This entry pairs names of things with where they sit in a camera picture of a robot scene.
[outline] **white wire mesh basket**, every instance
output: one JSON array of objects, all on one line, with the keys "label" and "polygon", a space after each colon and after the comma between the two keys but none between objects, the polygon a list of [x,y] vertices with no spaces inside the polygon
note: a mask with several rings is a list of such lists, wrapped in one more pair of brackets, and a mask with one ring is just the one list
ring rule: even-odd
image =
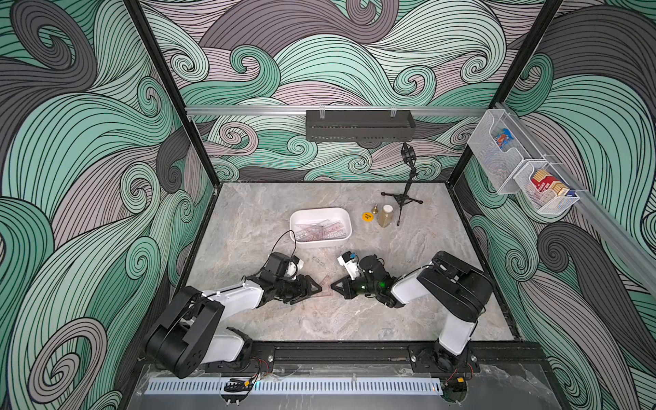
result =
[{"label": "white wire mesh basket", "polygon": [[505,121],[507,115],[505,110],[488,110],[468,142],[498,194],[519,192],[520,187],[512,176],[531,157],[517,138],[507,142],[503,149],[497,145],[497,135],[512,126],[511,121]]},{"label": "white wire mesh basket", "polygon": [[531,181],[535,171],[548,167],[543,159],[530,159],[513,177],[533,208],[543,215],[560,215],[567,210],[579,196],[558,196],[553,190],[540,192]]}]

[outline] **snack package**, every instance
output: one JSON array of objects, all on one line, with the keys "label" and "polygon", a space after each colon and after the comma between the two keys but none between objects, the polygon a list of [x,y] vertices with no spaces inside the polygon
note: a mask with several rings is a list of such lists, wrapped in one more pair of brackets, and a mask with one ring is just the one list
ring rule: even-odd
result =
[{"label": "snack package", "polygon": [[553,190],[557,196],[576,196],[574,190],[570,190],[569,186],[558,180],[555,176],[551,175],[544,169],[535,171],[531,177],[531,182],[538,192],[545,192]]},{"label": "snack package", "polygon": [[515,139],[515,137],[512,136],[510,130],[504,128],[503,131],[501,131],[499,135],[497,135],[497,145],[499,146],[499,148],[503,149],[503,147],[513,139]]}]

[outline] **gray marble floor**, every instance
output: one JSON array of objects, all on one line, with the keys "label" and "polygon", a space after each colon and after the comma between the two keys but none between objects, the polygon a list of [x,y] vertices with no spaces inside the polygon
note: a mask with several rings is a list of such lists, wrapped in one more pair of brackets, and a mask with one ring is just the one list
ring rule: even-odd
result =
[{"label": "gray marble floor", "polygon": [[[430,340],[436,339],[447,310],[432,296],[400,309],[358,296],[344,300],[330,283],[345,276],[337,257],[354,251],[360,257],[376,254],[385,260],[392,276],[400,276],[429,263],[440,250],[480,267],[444,184],[414,183],[409,194],[424,201],[403,209],[401,226],[381,228],[362,214],[385,203],[396,203],[381,192],[402,192],[404,184],[352,183],[233,183],[218,197],[198,251],[188,285],[218,289],[257,273],[276,239],[289,229],[289,217],[299,209],[342,207],[353,225],[342,247],[297,249],[323,292],[294,306],[271,301],[221,322],[260,340]],[[285,236],[276,247],[289,255],[293,242]],[[511,340],[512,335],[494,297],[474,332],[474,340]]]}]

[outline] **tripod base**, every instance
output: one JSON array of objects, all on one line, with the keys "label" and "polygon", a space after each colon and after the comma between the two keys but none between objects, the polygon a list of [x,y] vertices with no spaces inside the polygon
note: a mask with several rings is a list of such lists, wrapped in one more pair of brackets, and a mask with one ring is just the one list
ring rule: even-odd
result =
[{"label": "tripod base", "polygon": [[396,226],[399,226],[401,224],[401,212],[403,212],[403,206],[407,205],[412,202],[417,202],[417,203],[424,203],[424,201],[420,201],[419,199],[415,198],[410,198],[407,194],[388,194],[386,192],[381,192],[380,193],[382,196],[391,196],[396,199],[396,203],[399,204],[399,219],[396,221]]}]

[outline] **swirl pattern wallpaper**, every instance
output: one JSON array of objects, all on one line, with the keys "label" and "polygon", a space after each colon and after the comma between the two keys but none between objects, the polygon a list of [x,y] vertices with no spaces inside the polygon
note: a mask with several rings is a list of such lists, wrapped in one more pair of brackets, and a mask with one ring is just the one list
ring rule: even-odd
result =
[{"label": "swirl pattern wallpaper", "polygon": [[[507,102],[656,257],[656,2],[572,3]],[[475,159],[456,192],[520,333],[542,345],[572,408],[656,408],[656,300],[595,227],[576,207],[544,216],[523,194],[497,195]]]},{"label": "swirl pattern wallpaper", "polygon": [[[593,0],[581,0],[583,3]],[[540,0],[142,0],[187,105],[486,108]],[[478,118],[417,118],[445,181]],[[406,180],[400,143],[307,142],[304,117],[198,116],[224,181]]]},{"label": "swirl pattern wallpaper", "polygon": [[117,408],[213,187],[122,0],[0,36],[1,408]]}]

